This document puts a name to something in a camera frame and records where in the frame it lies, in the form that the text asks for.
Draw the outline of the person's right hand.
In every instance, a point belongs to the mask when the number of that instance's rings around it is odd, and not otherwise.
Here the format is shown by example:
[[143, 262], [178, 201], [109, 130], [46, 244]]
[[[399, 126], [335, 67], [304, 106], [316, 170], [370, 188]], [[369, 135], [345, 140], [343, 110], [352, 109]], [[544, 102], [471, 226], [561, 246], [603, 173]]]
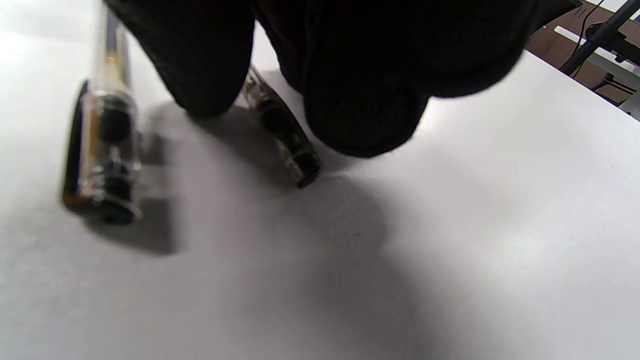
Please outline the person's right hand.
[[414, 134], [432, 97], [502, 80], [542, 27], [546, 0], [107, 0], [177, 104], [224, 114], [240, 93], [255, 25], [314, 136], [372, 158]]

